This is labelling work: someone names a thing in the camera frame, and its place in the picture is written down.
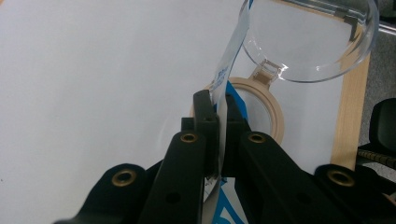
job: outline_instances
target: black chair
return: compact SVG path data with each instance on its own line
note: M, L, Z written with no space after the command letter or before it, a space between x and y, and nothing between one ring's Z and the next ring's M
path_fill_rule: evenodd
M375 105L370 119L370 143L358 147L355 172L385 194L396 192L396 184L378 175L373 169L362 166L378 162L396 170L396 98Z

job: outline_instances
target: white surface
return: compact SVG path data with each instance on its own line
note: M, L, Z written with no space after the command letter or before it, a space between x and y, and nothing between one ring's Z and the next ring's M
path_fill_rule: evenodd
M193 93L213 78L241 5L6 0L0 223L72 217L107 169L160 160ZM308 171L330 159L341 84L271 88L285 114L283 147Z

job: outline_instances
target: brass screw hole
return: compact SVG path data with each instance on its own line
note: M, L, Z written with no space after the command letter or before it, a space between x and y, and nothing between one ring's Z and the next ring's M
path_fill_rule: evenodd
M355 185L355 180L352 176L341 171L330 170L327 172L327 177L329 177L332 182L340 186L352 187Z
M263 143L263 142L265 142L265 137L262 136L261 134L253 133L248 136L248 140L250 140L254 143Z
M185 133L181 135L180 139L185 143L193 143L198 139L198 136L194 133Z
M130 169L123 169L113 175L111 182L113 183L114 186L122 188L134 183L136 177L137 174L135 171Z

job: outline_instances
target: clear plastic lid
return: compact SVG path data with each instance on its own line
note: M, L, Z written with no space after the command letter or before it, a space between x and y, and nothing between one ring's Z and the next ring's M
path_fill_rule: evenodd
M359 64L377 32L373 0L254 0L244 49L274 76L320 82Z

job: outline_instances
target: gray carpet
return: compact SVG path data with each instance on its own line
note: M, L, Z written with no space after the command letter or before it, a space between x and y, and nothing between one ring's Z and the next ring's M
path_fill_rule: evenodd
M391 1L379 1L380 11L385 10L385 7L391 7L390 3ZM379 32L375 48L371 53L361 121L360 146L369 142L373 107L388 98L396 98L396 35ZM378 163L365 165L375 169L379 175L396 182L396 171Z

